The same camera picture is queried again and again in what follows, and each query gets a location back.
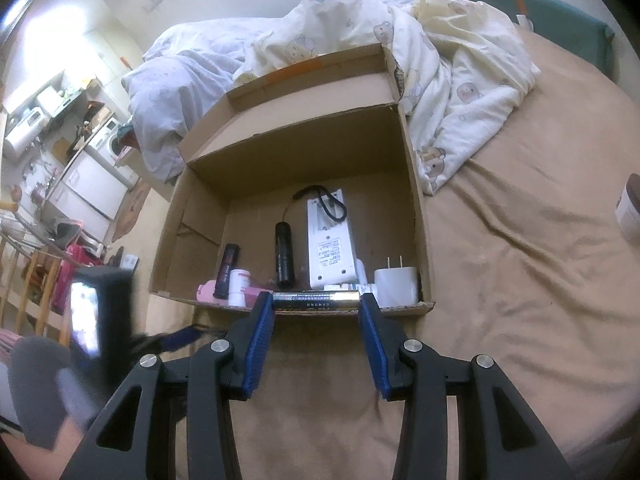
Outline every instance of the washing machine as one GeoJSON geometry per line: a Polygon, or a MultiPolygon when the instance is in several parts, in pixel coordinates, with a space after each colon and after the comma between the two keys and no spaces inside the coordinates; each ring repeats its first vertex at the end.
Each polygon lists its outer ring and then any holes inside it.
{"type": "Polygon", "coordinates": [[[116,166],[116,161],[127,146],[118,140],[120,121],[111,116],[104,126],[93,136],[85,148],[100,165],[116,177],[121,183],[131,189],[138,181],[138,175],[128,166],[116,166]]]}

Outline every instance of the teal headboard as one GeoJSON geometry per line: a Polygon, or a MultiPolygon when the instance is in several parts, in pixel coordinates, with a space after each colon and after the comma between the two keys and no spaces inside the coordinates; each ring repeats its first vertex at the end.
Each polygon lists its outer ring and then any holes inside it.
{"type": "Polygon", "coordinates": [[[590,62],[611,78],[614,32],[604,22],[560,0],[473,0],[486,2],[517,23],[525,14],[535,33],[590,62]]]}

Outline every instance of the white comforter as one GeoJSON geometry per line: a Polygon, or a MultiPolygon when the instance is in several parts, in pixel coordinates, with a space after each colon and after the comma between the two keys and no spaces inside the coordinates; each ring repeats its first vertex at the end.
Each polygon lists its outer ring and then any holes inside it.
{"type": "Polygon", "coordinates": [[[422,189],[433,194],[521,104],[538,72],[510,19],[484,3],[302,0],[246,50],[245,83],[292,63],[380,42],[404,72],[422,189]]]}
{"type": "Polygon", "coordinates": [[[466,0],[396,3],[302,0],[283,18],[170,28],[145,54],[145,63],[123,79],[149,171],[168,180],[184,169],[179,141],[234,83],[379,42],[404,73],[401,104],[422,189],[433,194],[498,132],[535,84],[538,69],[513,23],[491,6],[466,0]]]}

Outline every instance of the striped cloth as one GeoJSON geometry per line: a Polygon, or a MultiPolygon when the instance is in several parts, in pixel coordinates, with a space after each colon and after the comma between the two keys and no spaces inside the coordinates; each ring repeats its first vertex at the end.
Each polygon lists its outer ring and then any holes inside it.
{"type": "Polygon", "coordinates": [[[9,362],[9,353],[21,337],[10,330],[0,328],[0,363],[9,362]]]}

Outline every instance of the kitchen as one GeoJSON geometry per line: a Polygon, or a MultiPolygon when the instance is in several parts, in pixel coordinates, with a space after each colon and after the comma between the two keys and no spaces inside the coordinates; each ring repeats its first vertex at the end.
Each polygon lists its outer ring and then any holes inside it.
{"type": "Polygon", "coordinates": [[[130,117],[120,80],[142,52],[101,0],[75,1],[34,6],[15,39],[2,99],[2,198],[49,232],[58,219],[81,221],[85,237],[106,246],[138,181],[117,132],[130,117]]]}

